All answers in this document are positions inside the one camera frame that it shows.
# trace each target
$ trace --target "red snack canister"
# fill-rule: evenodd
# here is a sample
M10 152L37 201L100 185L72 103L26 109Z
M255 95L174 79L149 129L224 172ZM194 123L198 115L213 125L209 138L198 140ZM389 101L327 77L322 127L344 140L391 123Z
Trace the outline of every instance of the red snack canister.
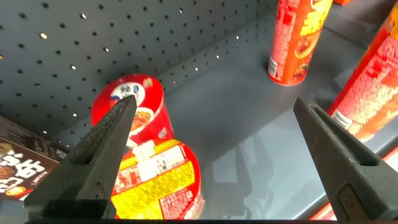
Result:
M135 147L151 139L173 138L162 85L146 74L128 75L106 86L94 101L91 122L95 125L120 99L130 95L136 97L137 111L126 146Z
M279 0L269 78L283 86L301 83L333 0Z
M148 141L120 164L112 192L116 218L197 219L203 210L199 163L184 143Z
M371 139L398 114L398 3L328 110L352 135Z

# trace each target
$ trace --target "perforated metal panel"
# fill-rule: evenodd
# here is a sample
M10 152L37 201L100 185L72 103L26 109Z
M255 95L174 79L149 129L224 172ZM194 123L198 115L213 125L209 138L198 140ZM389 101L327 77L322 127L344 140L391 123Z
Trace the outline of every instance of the perforated metal panel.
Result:
M0 14L0 112L47 137L80 123L84 131L79 131L85 132L91 125L82 119L87 120L107 83L130 73L148 73L170 92L217 64L216 55L224 57L227 51L225 46L203 49L275 9L275 4L1 1L0 8L6 10ZM62 137L63 142L75 142L81 135Z

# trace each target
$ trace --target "food image on label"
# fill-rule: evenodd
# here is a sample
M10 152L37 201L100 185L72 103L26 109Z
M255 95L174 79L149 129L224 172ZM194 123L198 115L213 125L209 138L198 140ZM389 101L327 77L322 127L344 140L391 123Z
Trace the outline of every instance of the food image on label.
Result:
M302 82L332 0L279 0L268 75L280 85Z
M132 121L130 131L135 131L134 134L138 133L144 125L151 121L154 112L149 108L137 108L136 115Z
M328 110L361 141L371 139L398 115L398 40L392 35L397 6Z
M122 160L111 197L118 218L182 219L203 203L192 151L174 139L153 147L152 156L137 160L130 151Z

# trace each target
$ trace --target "pringles-style can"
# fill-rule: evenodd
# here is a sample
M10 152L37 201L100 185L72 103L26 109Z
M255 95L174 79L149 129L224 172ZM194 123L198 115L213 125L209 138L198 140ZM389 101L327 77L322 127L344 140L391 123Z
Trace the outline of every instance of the pringles-style can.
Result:
M279 0L269 78L283 86L301 83L333 0Z
M398 114L398 3L328 110L361 141Z
M128 75L106 86L94 101L91 112L93 125L119 100L130 95L136 98L137 111L126 146L132 148L151 139L173 138L174 131L164 103L162 85L146 74Z
M184 143L148 141L124 155L111 200L116 218L197 219L203 210L199 163Z

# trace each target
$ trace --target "pegboard hole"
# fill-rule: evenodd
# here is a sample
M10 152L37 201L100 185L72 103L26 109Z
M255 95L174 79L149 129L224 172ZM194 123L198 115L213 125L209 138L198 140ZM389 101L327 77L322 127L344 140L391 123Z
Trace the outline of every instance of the pegboard hole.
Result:
M26 15L25 15L23 12L18 13L18 16L19 16L21 19L26 19Z
M45 34L45 33L40 33L39 34L39 36L42 38L42 39L44 39L44 40L47 40L47 35Z
M84 13L79 14L80 19L87 19L86 15Z
M49 8L49 4L48 4L47 2L42 2L42 6L43 6L43 8L45 8L45 9L48 9L48 8Z

